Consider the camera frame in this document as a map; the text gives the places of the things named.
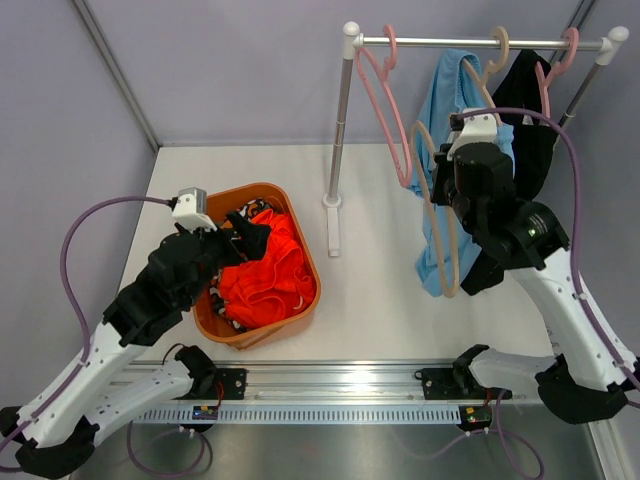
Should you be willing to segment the bright orange shorts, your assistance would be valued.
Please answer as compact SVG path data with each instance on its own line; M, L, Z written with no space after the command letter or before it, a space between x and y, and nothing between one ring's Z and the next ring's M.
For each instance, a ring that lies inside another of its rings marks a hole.
M291 215L275 211L269 225L271 234L264 264L261 269L253 264L258 281L241 282L242 292L248 293L248 304L257 313L259 328L302 313L317 292Z

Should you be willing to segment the beige hanger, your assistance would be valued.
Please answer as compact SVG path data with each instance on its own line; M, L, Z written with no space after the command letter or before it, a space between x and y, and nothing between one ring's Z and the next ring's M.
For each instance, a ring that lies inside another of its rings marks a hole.
M489 60L481 74L476 71L468 60L464 59L462 62L464 69L482 96L484 105L487 108L495 108L495 103L487 90L487 83L492 75L500 72L505 67L509 55L509 36L507 30L502 26L496 26L492 30L491 35L498 41L500 48L500 56L496 62Z
M436 212L434 205L431 202L424 167L422 166L419 158L418 148L416 146L417 135L419 135L420 138L425 142L431 155L434 155L436 153L435 145L425 125L420 120L416 120L410 130L411 160L413 168L417 172L419 184L423 191L424 210L427 213L429 223L432 227L433 238L431 244L434 246L436 252L436 264L440 286L442 288L443 295L446 298L453 298L457 294L460 287L460 265L457 244L457 229L454 220L454 214L451 207L445 208L448 228L449 253L452 266L452 280L449 281L444 260L443 235L440 227L437 224Z

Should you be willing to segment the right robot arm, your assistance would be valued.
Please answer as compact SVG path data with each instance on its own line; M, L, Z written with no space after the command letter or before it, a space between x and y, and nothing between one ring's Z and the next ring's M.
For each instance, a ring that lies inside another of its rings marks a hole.
M466 397L490 388L539 398L574 425L613 418L628 404L639 359L587 303L557 217L517 197L511 159L493 143L444 144L435 163L432 202L451 208L482 252L511 273L555 345L553 355L536 357L477 344L454 361L454 388Z

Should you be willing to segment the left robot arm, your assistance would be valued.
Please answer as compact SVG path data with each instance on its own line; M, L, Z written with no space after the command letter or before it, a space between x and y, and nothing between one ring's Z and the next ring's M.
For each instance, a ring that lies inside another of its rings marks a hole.
M106 386L182 320L225 267L260 260L271 229L237 212L230 227L208 216L176 223L146 266L107 307L79 354L34 400L1 411L2 442L18 443L18 469L61 479L82 466L124 424L171 399L201 399L218 384L217 367L197 346L181 348L150 376L107 394Z

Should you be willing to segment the camouflage patterned shorts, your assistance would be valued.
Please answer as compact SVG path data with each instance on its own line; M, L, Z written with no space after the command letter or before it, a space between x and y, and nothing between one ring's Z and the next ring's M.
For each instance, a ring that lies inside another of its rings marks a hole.
M209 287L211 306L235 334L260 327L255 308L246 299L248 293L242 292L241 282L258 281L253 264L258 269L264 264L271 234L269 222L274 213L274 206L268 200L255 198L234 213L229 212L225 221L219 224L231 245L241 254L241 262L237 266L223 266L215 274Z

